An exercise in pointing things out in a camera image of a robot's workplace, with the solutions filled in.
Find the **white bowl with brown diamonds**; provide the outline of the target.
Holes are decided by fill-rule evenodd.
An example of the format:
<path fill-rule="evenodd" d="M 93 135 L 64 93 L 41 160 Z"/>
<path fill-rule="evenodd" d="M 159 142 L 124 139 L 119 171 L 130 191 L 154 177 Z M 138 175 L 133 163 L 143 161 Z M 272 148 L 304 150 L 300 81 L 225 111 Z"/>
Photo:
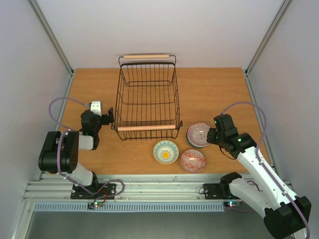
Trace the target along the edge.
<path fill-rule="evenodd" d="M 206 123 L 199 122 L 190 126 L 187 130 L 187 140 L 189 144 L 196 148 L 204 148 L 209 145 L 207 142 L 207 134 L 210 126 Z"/>

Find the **red patterned bowl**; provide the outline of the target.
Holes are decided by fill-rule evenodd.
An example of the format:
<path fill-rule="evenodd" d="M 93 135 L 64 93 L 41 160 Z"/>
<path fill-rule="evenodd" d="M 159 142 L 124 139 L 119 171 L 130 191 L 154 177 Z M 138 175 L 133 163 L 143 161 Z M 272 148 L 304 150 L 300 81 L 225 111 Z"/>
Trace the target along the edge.
<path fill-rule="evenodd" d="M 189 149 L 181 155 L 180 162 L 188 173 L 199 173 L 204 169 L 206 160 L 200 151 Z"/>

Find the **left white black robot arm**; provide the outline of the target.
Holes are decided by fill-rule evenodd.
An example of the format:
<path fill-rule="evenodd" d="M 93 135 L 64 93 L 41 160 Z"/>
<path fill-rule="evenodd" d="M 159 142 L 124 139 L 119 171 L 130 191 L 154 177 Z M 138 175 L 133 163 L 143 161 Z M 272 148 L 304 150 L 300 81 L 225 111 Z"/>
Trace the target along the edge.
<path fill-rule="evenodd" d="M 59 174 L 70 180 L 75 189 L 83 191 L 88 198 L 96 198 L 103 186 L 94 172 L 79 163 L 79 151 L 96 150 L 100 142 L 100 129 L 113 122 L 113 108 L 107 114 L 86 110 L 81 114 L 79 131 L 48 132 L 38 159 L 39 169 Z"/>

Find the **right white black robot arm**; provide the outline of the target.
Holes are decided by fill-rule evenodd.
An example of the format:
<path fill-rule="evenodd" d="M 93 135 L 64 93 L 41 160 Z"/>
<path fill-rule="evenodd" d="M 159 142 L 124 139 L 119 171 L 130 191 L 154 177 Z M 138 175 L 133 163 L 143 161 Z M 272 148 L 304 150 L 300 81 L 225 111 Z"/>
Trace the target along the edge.
<path fill-rule="evenodd" d="M 309 238 L 311 203 L 305 196 L 299 197 L 271 168 L 248 133 L 239 134 L 228 114 L 214 118 L 207 142 L 230 153 L 251 174 L 258 187 L 248 184 L 236 172 L 221 177 L 219 187 L 225 198 L 232 196 L 244 201 L 264 221 L 268 232 L 276 239 L 305 233 Z"/>

